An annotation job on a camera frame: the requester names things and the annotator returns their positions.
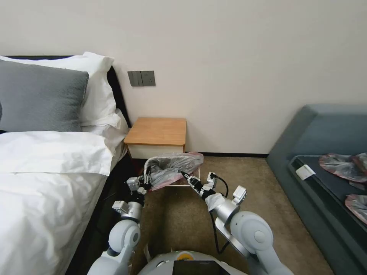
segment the gray pillow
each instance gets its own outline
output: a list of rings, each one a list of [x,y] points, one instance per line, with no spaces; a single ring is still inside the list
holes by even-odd
[[[81,131],[88,73],[0,61],[0,129]]]

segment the black headboard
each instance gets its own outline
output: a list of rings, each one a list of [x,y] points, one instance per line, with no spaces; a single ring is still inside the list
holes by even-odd
[[[49,59],[49,60],[53,60],[53,59],[67,58],[67,57],[70,57],[70,55],[68,55],[68,56],[65,56],[65,55],[53,55],[53,56],[48,56],[48,55],[33,55],[33,56],[13,55],[13,56],[8,56],[8,57],[15,58],[15,59],[31,59],[31,60]],[[119,83],[119,80],[117,79],[117,75],[116,75],[115,69],[113,67],[111,67],[111,69],[107,72],[107,81],[110,84],[110,86],[112,88],[112,91],[114,93],[114,98],[115,98],[115,101],[116,101],[116,107],[121,110],[121,112],[122,112],[122,114],[125,117],[125,120],[127,122],[127,126],[129,126],[131,128],[131,123],[130,123],[129,116],[127,114],[125,101],[123,100],[123,95],[122,95],[122,90],[121,90],[121,87],[120,87],[120,83]]]

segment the floor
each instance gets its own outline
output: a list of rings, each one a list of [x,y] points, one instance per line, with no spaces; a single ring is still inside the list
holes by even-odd
[[[205,157],[200,168],[203,181],[209,171],[226,180],[230,195],[239,184],[247,189],[241,210],[252,211],[268,222],[274,234],[274,248],[294,274],[333,274],[265,159]],[[219,181],[217,191],[225,192]],[[225,241],[218,236],[221,247]],[[146,264],[143,254],[146,244],[153,257],[171,250],[194,250],[247,272],[246,261],[231,246],[223,254],[217,254],[206,204],[188,187],[166,187],[146,196],[132,274]]]

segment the clear plastic bag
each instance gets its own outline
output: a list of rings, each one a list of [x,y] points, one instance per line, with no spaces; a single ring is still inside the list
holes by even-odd
[[[326,171],[352,182],[366,183],[366,153],[356,156],[327,154],[320,156],[319,164]]]
[[[367,196],[355,194],[348,195],[345,200],[345,206],[348,207],[358,219],[367,224]]]
[[[204,162],[200,153],[171,153],[152,157],[145,162],[144,175],[151,172],[152,190],[156,190],[183,178],[180,171],[194,172]]]

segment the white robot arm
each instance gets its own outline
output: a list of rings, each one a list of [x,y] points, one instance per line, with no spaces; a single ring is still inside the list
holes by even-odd
[[[245,188],[239,185],[233,193],[233,199],[229,200],[220,193],[215,193],[214,173],[209,172],[208,184],[205,186],[198,178],[185,172],[181,173],[190,186],[205,200],[208,210],[217,216],[216,228],[239,253],[248,259],[250,274],[293,274],[279,260],[273,248],[273,233],[267,222],[255,213],[239,212],[240,204],[247,194]]]
[[[130,178],[127,184],[133,201],[115,201],[112,208],[121,216],[110,231],[109,248],[104,251],[89,269],[88,275],[128,275],[129,260],[140,240],[140,219],[144,206],[144,196],[151,188],[144,178]]]

